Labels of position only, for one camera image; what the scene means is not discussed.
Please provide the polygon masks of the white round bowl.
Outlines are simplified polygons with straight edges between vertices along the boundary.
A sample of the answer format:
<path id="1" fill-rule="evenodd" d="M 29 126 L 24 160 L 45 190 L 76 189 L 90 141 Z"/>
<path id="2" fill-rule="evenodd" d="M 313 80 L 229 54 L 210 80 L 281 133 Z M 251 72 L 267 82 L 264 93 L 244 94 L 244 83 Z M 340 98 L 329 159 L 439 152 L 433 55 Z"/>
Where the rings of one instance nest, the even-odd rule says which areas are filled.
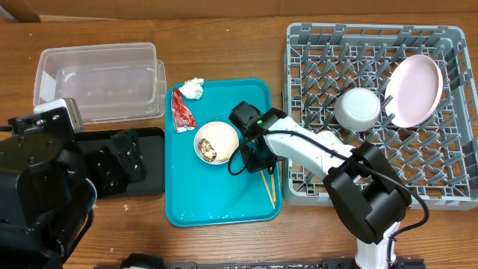
<path id="1" fill-rule="evenodd" d="M 354 132 L 365 132 L 375 125 L 380 108 L 380 101 L 375 93 L 356 87 L 337 98 L 334 116 L 342 127 Z"/>

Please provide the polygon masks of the pink round plate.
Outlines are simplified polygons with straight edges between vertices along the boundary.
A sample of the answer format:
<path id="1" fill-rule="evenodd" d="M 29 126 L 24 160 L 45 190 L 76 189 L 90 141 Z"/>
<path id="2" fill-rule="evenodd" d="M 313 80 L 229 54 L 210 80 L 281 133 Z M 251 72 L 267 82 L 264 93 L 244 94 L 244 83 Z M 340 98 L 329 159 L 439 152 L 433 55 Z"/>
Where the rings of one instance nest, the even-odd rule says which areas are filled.
<path id="1" fill-rule="evenodd" d="M 436 62 L 426 55 L 413 55 L 392 72 L 385 88 L 385 105 L 392 124 L 408 128 L 427 120 L 438 106 L 444 79 Z"/>

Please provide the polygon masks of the white paper cup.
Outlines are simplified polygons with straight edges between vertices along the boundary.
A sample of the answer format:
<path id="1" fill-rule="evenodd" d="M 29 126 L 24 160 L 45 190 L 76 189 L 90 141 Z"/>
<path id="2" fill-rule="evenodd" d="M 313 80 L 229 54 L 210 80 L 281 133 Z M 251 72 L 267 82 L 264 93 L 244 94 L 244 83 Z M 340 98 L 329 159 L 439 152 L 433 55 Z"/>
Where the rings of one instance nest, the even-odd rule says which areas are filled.
<path id="1" fill-rule="evenodd" d="M 343 145 L 343 142 L 331 131 L 321 131 L 317 135 L 320 137 L 321 144 L 329 145 Z"/>

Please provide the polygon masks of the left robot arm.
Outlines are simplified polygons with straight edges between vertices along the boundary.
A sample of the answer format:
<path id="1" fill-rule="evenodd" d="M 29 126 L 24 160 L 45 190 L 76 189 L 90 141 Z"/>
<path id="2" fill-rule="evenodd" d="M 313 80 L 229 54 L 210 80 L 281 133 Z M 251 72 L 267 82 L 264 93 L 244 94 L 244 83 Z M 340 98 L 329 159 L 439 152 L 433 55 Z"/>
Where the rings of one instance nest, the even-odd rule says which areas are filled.
<path id="1" fill-rule="evenodd" d="M 94 220 L 98 198 L 146 178 L 135 129 L 82 152 L 69 119 L 8 121 L 1 142 L 1 267 L 62 268 Z"/>

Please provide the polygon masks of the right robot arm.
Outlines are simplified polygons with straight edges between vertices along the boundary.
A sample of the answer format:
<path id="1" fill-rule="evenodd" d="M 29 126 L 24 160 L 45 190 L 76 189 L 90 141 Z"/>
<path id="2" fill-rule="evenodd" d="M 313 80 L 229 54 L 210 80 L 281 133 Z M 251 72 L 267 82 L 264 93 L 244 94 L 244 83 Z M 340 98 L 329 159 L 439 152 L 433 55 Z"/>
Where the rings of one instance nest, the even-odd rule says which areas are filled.
<path id="1" fill-rule="evenodd" d="M 394 238 L 412 192 L 376 146 L 334 142 L 279 109 L 263 114 L 247 102 L 232 109 L 229 121 L 244 139 L 235 152 L 245 171 L 274 174 L 277 162 L 287 158 L 321 177 L 341 222 L 357 239 L 355 268 L 400 266 Z"/>

